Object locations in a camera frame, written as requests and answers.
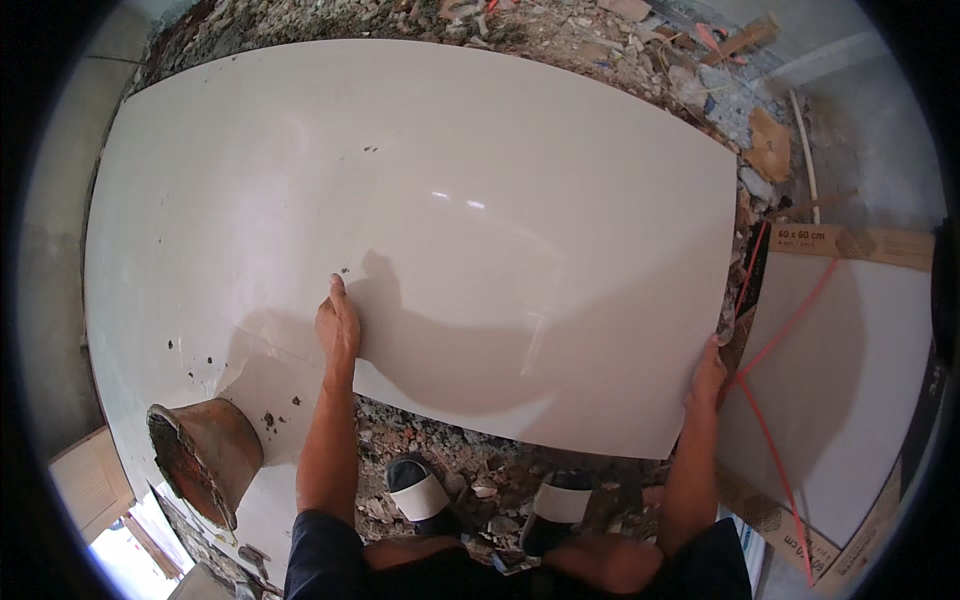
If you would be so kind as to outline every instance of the cement bucket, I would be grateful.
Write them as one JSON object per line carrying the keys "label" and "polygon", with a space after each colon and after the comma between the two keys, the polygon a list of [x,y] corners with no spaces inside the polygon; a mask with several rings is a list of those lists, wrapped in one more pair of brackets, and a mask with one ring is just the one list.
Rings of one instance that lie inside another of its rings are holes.
{"label": "cement bucket", "polygon": [[147,428],[156,465],[177,497],[221,528],[237,528],[236,509],[263,465],[253,426],[223,398],[182,408],[154,404]]}

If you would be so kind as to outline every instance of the hand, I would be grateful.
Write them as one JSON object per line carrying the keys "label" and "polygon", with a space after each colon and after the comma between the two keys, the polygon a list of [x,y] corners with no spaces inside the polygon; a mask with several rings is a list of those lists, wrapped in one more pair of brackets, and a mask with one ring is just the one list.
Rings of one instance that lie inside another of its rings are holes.
{"label": "hand", "polygon": [[693,374],[693,400],[716,407],[720,387],[727,379],[727,367],[720,360],[720,338],[714,333],[707,338],[704,355]]}
{"label": "hand", "polygon": [[352,367],[360,349],[360,319],[347,298],[343,279],[337,274],[330,276],[330,296],[317,309],[313,330],[324,347],[328,370]]}

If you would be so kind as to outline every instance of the forearm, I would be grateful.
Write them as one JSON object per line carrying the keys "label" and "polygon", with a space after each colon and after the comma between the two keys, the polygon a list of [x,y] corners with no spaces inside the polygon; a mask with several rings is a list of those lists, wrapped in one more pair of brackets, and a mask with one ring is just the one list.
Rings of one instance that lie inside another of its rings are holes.
{"label": "forearm", "polygon": [[716,520],[715,402],[690,400],[660,505],[657,545],[668,557]]}
{"label": "forearm", "polygon": [[297,512],[317,510],[353,525],[357,449],[354,361],[328,365],[297,466]]}

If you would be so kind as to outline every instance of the black shorts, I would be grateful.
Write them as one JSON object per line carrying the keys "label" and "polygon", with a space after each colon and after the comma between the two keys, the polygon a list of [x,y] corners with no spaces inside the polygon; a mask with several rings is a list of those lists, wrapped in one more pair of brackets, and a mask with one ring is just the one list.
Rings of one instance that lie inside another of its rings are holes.
{"label": "black shorts", "polygon": [[665,561],[653,581],[635,594],[612,594],[549,566],[503,576],[448,548],[419,561],[370,571],[363,542],[342,520],[316,511],[301,513],[284,586],[286,598],[751,598],[740,538],[725,518]]}

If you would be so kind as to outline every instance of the bucket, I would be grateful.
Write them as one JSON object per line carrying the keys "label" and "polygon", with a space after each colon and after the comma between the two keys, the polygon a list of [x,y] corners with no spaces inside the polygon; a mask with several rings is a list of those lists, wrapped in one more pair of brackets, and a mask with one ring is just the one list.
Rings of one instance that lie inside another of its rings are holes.
{"label": "bucket", "polygon": [[235,530],[240,499],[263,465],[260,439],[240,409],[223,398],[174,409],[154,404],[147,429],[156,465],[177,497]]}

